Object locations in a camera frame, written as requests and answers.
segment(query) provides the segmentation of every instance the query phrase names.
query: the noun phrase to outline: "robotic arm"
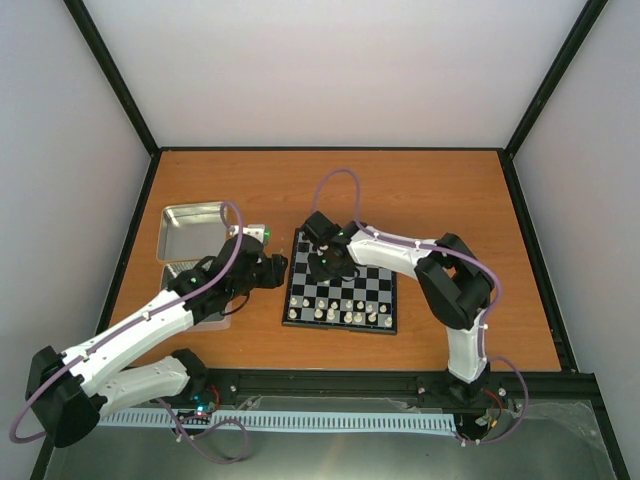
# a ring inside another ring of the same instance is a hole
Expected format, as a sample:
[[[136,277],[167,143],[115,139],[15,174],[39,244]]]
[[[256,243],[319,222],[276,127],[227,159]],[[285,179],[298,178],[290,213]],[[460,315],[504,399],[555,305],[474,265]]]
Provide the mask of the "robotic arm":
[[[207,369],[188,349],[145,367],[121,370],[163,340],[222,312],[232,299],[248,296],[254,288],[272,289],[284,283],[288,260],[281,255],[268,257],[259,240],[243,235],[236,260],[224,277],[199,295],[181,301],[220,273],[236,241],[236,237],[228,239],[217,257],[205,257],[194,268],[181,272],[147,305],[100,335],[60,354],[50,346],[36,353],[27,399],[53,374],[75,362],[31,407],[56,447],[77,442],[100,418],[123,408],[158,397],[193,397],[204,390]],[[150,313],[168,303],[174,305]]]
[[[464,242],[447,233],[439,240],[418,241],[409,247],[401,244],[406,238],[368,227],[370,235],[355,222],[342,228],[320,212],[313,213],[302,230],[317,250],[309,255],[309,266],[319,282],[356,276],[357,265],[383,267],[418,280],[431,311],[447,330],[449,393],[458,403],[470,403],[489,373],[480,319],[494,284],[474,265],[419,248],[432,244],[473,257]]]

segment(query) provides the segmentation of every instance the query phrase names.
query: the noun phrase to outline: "wooden table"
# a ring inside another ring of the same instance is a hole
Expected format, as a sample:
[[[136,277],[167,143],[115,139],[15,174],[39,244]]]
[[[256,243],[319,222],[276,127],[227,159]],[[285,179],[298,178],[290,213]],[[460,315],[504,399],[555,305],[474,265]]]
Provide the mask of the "wooden table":
[[[310,213],[317,182],[350,167],[362,181],[361,219],[418,238],[458,234],[504,284],[489,320],[487,350],[521,369],[560,369],[498,157],[491,151],[174,151],[165,152],[149,196],[112,324],[157,294],[162,209],[232,200],[245,223],[271,227],[268,253],[290,257],[293,233]],[[322,192],[319,209],[344,224],[355,189],[342,174]],[[191,348],[210,367],[441,370],[444,327],[416,281],[398,279],[396,336],[281,326],[285,288],[254,290],[228,330],[185,332],[141,357],[156,361]]]

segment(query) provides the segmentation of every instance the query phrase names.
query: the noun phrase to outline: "purple cable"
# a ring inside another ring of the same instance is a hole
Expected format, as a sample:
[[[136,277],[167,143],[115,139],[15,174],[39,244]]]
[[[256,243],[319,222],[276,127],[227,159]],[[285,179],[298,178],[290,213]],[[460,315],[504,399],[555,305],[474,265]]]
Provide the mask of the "purple cable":
[[[196,452],[198,452],[200,455],[202,455],[204,458],[206,458],[210,462],[217,463],[219,465],[230,465],[232,463],[239,462],[240,460],[242,460],[247,456],[247,453],[249,450],[249,432],[247,432],[247,429],[238,420],[234,420],[234,419],[223,420],[207,428],[204,432],[201,432],[198,435],[195,435],[194,438],[191,438],[187,430],[184,428],[184,425],[182,425],[182,422],[180,421],[180,419],[176,416],[175,413],[173,413],[173,410],[171,410],[171,405],[169,405],[167,402],[165,402],[161,398],[156,398],[156,400],[160,405],[162,405],[165,408],[167,412],[169,412],[171,419],[176,424],[176,428],[180,431],[180,433],[185,438],[185,440],[189,442],[189,444],[196,450]],[[194,441],[195,438],[202,438],[206,435],[209,435],[214,430],[216,430],[217,428],[225,424],[237,425],[240,428],[240,431],[242,432],[242,436],[244,438],[244,446],[242,447],[242,451],[240,452],[240,454],[234,458],[230,458],[226,460],[209,455],[207,452],[202,450]]]
[[[327,181],[337,173],[348,173],[353,178],[356,185],[356,202],[355,202],[355,207],[353,212],[353,221],[356,223],[358,228],[362,230],[363,233],[375,238],[374,232],[369,230],[367,227],[365,227],[360,223],[359,216],[360,216],[360,202],[361,202],[361,195],[362,195],[361,188],[360,188],[360,178],[358,178],[358,175],[356,174],[356,172],[354,172],[350,168],[339,168],[339,169],[333,170],[332,172],[329,172],[327,175],[325,175],[322,180],[320,180],[320,183],[318,183],[318,186],[316,187],[316,191],[313,194],[313,201],[311,203],[311,213],[317,210],[318,196],[320,195],[320,191],[322,190],[324,185],[327,183]],[[384,240],[386,242],[393,243],[395,245],[400,245],[402,247],[416,248],[415,240],[411,240],[410,238],[399,237],[399,236],[391,237],[388,235],[384,235],[383,233],[379,233],[378,238],[380,240]],[[452,257],[457,257],[460,260],[470,263],[471,265],[474,265],[475,267],[479,268],[480,270],[485,272],[489,276],[489,278],[491,278],[491,280],[493,281],[494,285],[496,286],[496,296],[493,299],[493,301],[489,303],[489,306],[485,310],[484,315],[482,315],[482,317],[478,321],[478,327],[479,327],[478,328],[478,352],[480,353],[481,357],[483,358],[486,357],[487,354],[484,348],[484,335],[485,335],[484,325],[487,323],[487,318],[489,317],[489,314],[493,311],[493,309],[496,307],[496,305],[502,298],[502,282],[500,282],[500,279],[498,278],[498,276],[488,266],[486,266],[484,263],[480,262],[479,260],[473,257],[470,257],[469,255],[465,255],[464,253],[458,252],[456,250],[451,250],[450,248],[440,247],[438,245],[433,245],[433,244],[421,244],[419,248],[421,250],[431,250],[434,252],[443,253],[445,255],[451,255]]]
[[[220,206],[221,213],[222,213],[222,208],[225,205],[231,207],[233,209],[233,211],[236,213],[236,216],[238,217],[238,225],[243,225],[242,214],[240,213],[240,210],[238,209],[236,204],[233,203],[233,202],[222,202],[222,205]],[[233,262],[236,260],[236,257],[238,256],[238,252],[240,251],[240,246],[242,245],[242,235],[243,235],[242,228],[239,228],[238,229],[238,235],[237,235],[236,243],[235,243],[235,246],[233,248],[233,251],[231,252],[231,256],[229,257],[229,261],[222,268],[222,270],[220,270],[218,275],[216,275],[209,282],[205,283],[204,285],[202,285],[200,288],[197,288],[193,292],[187,293],[183,297],[176,298],[175,300],[172,300],[171,302],[168,302],[168,303],[156,308],[155,310],[149,311],[149,316],[153,317],[154,315],[162,313],[165,310],[170,309],[171,307],[175,307],[176,305],[178,305],[180,303],[186,302],[187,300],[190,300],[191,298],[193,298],[193,297],[195,297],[197,295],[200,295],[202,292],[204,292],[205,290],[208,290],[209,288],[214,286],[216,283],[218,283],[220,281],[220,279],[227,274],[227,272],[229,271],[229,269],[233,265]],[[107,335],[102,340],[100,340],[95,345],[93,345],[91,348],[87,349],[87,354],[91,355],[91,354],[95,353],[100,347],[102,347],[106,343],[110,342],[111,340],[113,340],[115,337],[117,337],[121,333],[124,333],[127,330],[129,330],[130,328],[135,327],[138,323],[141,323],[144,320],[145,320],[145,318],[141,315],[138,318],[136,318],[135,320],[132,320],[131,322],[127,323],[126,325],[123,325],[122,328],[114,330],[109,335]]]
[[[233,251],[231,252],[231,256],[229,257],[229,261],[227,261],[226,265],[224,267],[222,267],[222,270],[220,270],[218,275],[216,275],[214,278],[212,278],[209,282],[207,282],[206,284],[204,284],[200,288],[194,290],[193,292],[186,294],[183,297],[180,297],[180,298],[177,298],[175,300],[172,300],[171,302],[168,302],[168,303],[156,308],[155,310],[151,310],[149,312],[149,316],[153,317],[154,315],[157,315],[158,313],[162,313],[165,310],[170,309],[171,307],[174,307],[174,306],[176,306],[176,305],[178,305],[178,304],[180,304],[182,302],[186,302],[187,300],[189,300],[189,299],[191,299],[191,298],[193,298],[193,297],[195,297],[197,295],[200,295],[202,292],[204,292],[205,290],[211,288],[216,283],[218,283],[220,281],[220,279],[222,277],[224,277],[226,275],[226,273],[229,271],[229,269],[233,265],[233,262],[236,260],[236,257],[238,256],[238,252],[240,251],[240,247],[242,245],[243,219],[242,219],[242,214],[240,213],[240,209],[236,206],[235,203],[233,203],[233,202],[223,202],[222,206],[224,206],[224,205],[227,205],[227,206],[229,206],[229,207],[231,207],[233,209],[233,211],[236,213],[236,217],[238,217],[238,225],[240,225],[240,229],[238,230],[236,243],[235,243],[235,246],[233,248]],[[111,340],[116,338],[118,335],[123,334],[124,332],[126,332],[130,328],[135,327],[137,324],[143,322],[144,320],[145,320],[145,318],[141,315],[138,318],[136,318],[135,320],[132,320],[131,322],[127,323],[126,325],[123,325],[122,327],[115,329],[109,335],[105,336],[102,340],[100,340],[99,342],[97,342],[96,344],[94,344],[93,346],[88,348],[87,351],[86,351],[87,355],[93,355],[100,347],[104,346],[105,344],[107,344],[108,342],[110,342]],[[62,375],[67,373],[69,370],[71,370],[74,366],[76,366],[78,363],[80,363],[83,360],[84,360],[84,357],[82,355],[79,355],[78,357],[76,357],[73,360],[71,360],[64,367],[62,367],[60,370],[58,370],[56,373],[54,373],[51,376],[51,378],[49,378],[46,382],[44,382],[33,393],[33,395],[31,395],[31,397],[29,397],[29,400],[27,400],[27,402],[25,403],[25,405],[22,408],[22,410],[20,411],[20,413],[16,416],[16,418],[11,423],[11,427],[9,429],[9,439],[13,443],[29,443],[29,442],[33,442],[34,440],[37,440],[39,438],[42,438],[42,437],[44,437],[46,435],[45,432],[40,432],[40,433],[37,433],[37,434],[32,435],[30,437],[18,437],[18,434],[17,434],[18,426],[20,425],[20,422],[22,421],[24,416],[27,414],[27,412],[29,411],[31,406],[36,402],[36,400],[38,400],[38,398],[40,398],[42,396],[42,394],[47,390],[47,388],[49,388]]]
[[[36,433],[35,435],[31,435],[30,437],[18,437],[18,426],[20,425],[20,422],[27,414],[29,409],[33,406],[34,403],[36,403],[36,400],[40,398],[44,391],[49,388],[54,382],[56,382],[62,375],[79,364],[82,360],[84,360],[84,357],[78,355],[56,373],[51,375],[51,377],[49,377],[46,382],[44,382],[35,392],[33,392],[33,395],[31,395],[25,402],[22,410],[20,410],[20,413],[18,413],[18,415],[16,415],[16,418],[13,419],[13,422],[11,422],[11,426],[9,427],[9,440],[11,440],[13,443],[29,443],[33,442],[34,440],[38,440],[39,438],[42,438],[46,435],[46,432],[42,431],[40,433]]]
[[[498,442],[501,442],[503,440],[506,440],[508,437],[513,435],[513,433],[520,427],[520,425],[524,421],[524,417],[525,417],[525,415],[527,413],[527,409],[529,408],[529,389],[527,388],[527,383],[524,381],[524,377],[522,376],[522,372],[520,372],[520,370],[518,370],[518,368],[515,366],[515,364],[511,360],[506,358],[506,357],[503,357],[501,355],[496,355],[495,357],[491,357],[489,359],[489,362],[495,362],[495,361],[501,361],[501,362],[504,362],[507,365],[509,365],[509,367],[511,367],[511,370],[513,370],[513,373],[515,373],[516,377],[518,377],[518,380],[520,380],[520,385],[522,385],[522,392],[524,393],[524,405],[522,406],[522,413],[520,414],[520,416],[516,420],[516,423],[513,424],[513,427],[511,427],[509,430],[504,432],[499,437],[492,438],[491,440],[481,441],[481,442],[478,443],[478,445],[491,445],[493,443],[498,443]],[[461,442],[463,442],[463,443],[466,442],[466,440],[464,438],[462,438],[458,432],[455,432],[455,436]]]

